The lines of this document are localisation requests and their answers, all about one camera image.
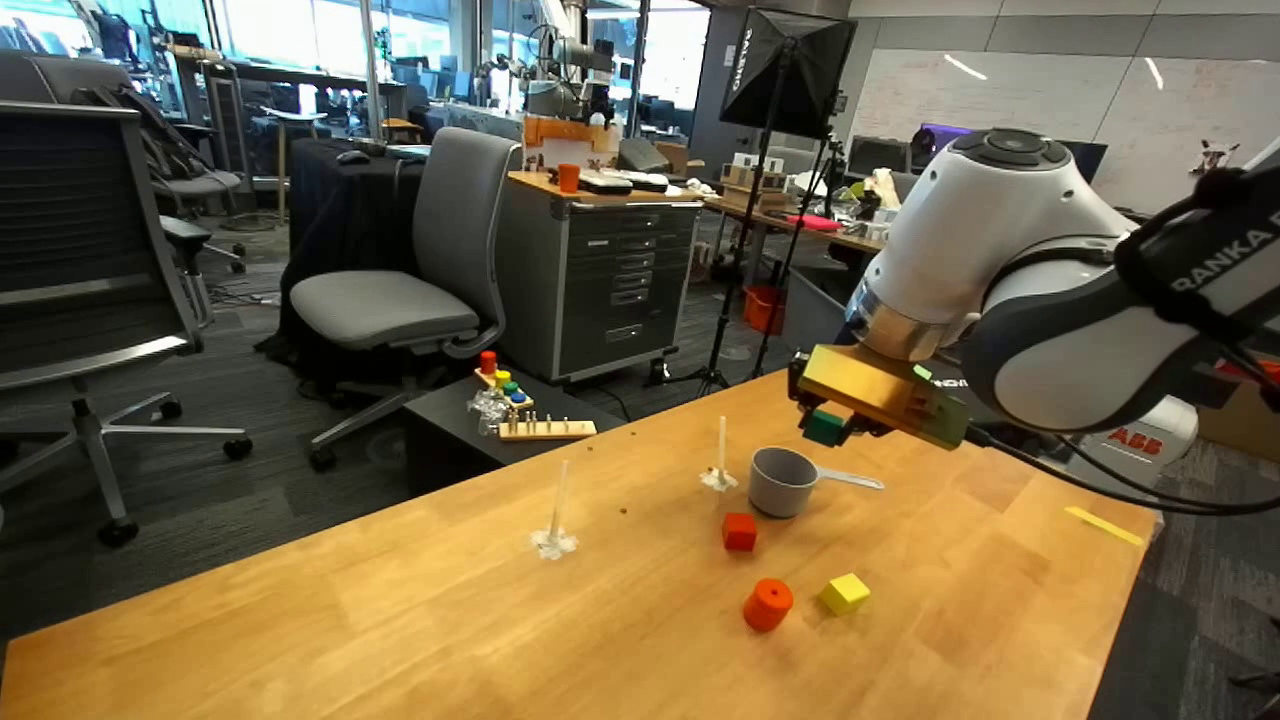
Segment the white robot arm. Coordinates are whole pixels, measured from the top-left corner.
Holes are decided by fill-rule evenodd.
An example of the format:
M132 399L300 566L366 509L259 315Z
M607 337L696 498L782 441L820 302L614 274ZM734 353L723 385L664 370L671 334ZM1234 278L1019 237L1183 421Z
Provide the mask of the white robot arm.
M1046 431L1101 431L1200 385L1258 376L1280 324L1280 166L1203 172L1133 220L1023 128L940 148L844 306L884 359L954 353L978 399Z

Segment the white ABB robot base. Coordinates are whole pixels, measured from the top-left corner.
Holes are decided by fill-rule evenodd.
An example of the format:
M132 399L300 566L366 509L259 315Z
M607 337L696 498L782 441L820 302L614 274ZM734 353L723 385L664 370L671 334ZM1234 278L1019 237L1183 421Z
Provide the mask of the white ABB robot base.
M1200 435L1200 412L1187 399L1163 395L1139 421L1089 431L1081 453L1126 473L1160 476L1169 465L1183 462Z

